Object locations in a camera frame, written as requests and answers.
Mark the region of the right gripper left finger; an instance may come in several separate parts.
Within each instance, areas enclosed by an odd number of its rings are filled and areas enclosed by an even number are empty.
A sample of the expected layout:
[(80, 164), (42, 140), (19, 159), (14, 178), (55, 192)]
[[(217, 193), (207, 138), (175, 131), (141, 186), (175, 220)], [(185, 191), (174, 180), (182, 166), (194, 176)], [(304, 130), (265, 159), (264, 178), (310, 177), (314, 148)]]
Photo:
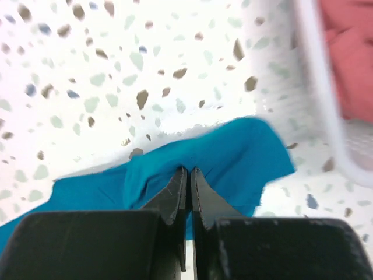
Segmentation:
[(186, 270), (187, 181), (180, 167), (136, 211), (26, 216), (1, 255), (1, 278), (180, 279)]

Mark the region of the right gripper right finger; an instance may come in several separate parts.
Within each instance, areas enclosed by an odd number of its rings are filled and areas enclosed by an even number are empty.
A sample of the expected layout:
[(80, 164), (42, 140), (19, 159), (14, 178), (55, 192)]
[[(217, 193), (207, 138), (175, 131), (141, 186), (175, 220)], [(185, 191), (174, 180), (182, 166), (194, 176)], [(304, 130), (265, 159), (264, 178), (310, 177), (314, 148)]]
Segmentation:
[(329, 218), (248, 218), (191, 174), (195, 279), (371, 279), (357, 234)]

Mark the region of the blue t shirt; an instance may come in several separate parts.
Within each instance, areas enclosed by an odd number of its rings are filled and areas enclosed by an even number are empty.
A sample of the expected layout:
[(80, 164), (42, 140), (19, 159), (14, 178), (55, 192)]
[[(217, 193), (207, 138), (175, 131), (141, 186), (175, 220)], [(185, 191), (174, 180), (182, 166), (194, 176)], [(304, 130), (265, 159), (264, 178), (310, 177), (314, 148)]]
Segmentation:
[(138, 209), (179, 167), (199, 168), (230, 205), (252, 216), (264, 186), (293, 174), (284, 143), (259, 118), (230, 121), (202, 136), (171, 142), (105, 171), (58, 180), (37, 212)]

